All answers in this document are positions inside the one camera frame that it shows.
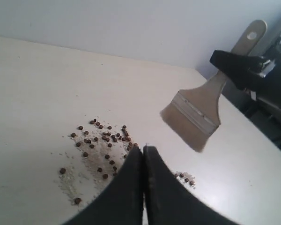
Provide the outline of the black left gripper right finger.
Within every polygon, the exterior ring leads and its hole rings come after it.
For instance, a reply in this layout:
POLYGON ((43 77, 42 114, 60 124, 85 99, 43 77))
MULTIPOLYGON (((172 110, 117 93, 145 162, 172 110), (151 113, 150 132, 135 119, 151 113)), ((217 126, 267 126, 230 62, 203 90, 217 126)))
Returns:
POLYGON ((234 225, 192 195, 154 146, 143 148, 144 195, 150 225, 234 225))

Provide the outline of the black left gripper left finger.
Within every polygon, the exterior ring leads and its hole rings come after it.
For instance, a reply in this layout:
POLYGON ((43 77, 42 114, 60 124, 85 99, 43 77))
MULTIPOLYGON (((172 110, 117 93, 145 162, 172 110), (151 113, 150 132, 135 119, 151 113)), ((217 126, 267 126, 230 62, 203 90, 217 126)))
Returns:
POLYGON ((143 155, 130 150, 118 174, 104 191, 66 225, 141 225, 143 215, 143 155))

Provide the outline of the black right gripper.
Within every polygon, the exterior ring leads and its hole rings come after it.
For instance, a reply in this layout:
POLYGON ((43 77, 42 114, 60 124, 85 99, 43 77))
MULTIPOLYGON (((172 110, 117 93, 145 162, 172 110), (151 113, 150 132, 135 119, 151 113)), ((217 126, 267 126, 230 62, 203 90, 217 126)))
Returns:
POLYGON ((281 55, 242 56, 215 50, 210 63, 222 71, 239 90, 256 92, 257 98, 281 108, 281 55))

